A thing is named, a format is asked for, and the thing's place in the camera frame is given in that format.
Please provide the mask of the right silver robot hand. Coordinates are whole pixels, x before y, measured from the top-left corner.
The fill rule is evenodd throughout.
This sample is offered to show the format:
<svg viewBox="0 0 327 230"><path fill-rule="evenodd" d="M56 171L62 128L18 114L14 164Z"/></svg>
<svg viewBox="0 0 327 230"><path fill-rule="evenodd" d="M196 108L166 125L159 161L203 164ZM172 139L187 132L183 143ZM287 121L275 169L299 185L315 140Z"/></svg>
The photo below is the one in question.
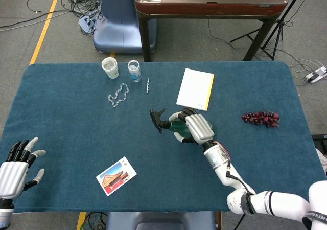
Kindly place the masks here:
<svg viewBox="0 0 327 230"><path fill-rule="evenodd" d="M185 123L190 132L190 137L183 137L179 132L175 131L174 136L181 143L197 143L203 145L214 138L214 132L203 115L198 114L192 108L184 108L182 111L175 112L169 117L169 121L181 120Z"/></svg>

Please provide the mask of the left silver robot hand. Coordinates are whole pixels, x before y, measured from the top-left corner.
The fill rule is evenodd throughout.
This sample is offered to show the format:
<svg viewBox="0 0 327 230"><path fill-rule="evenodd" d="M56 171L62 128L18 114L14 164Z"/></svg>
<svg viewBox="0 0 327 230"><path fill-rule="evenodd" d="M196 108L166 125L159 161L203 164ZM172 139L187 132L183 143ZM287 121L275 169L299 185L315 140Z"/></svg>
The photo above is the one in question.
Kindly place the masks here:
<svg viewBox="0 0 327 230"><path fill-rule="evenodd" d="M23 142L16 142L9 150L6 160L1 164L1 200L18 198L23 191L37 185L42 180L45 169L27 181L28 171L34 161L46 154L45 150L32 151L38 137Z"/></svg>

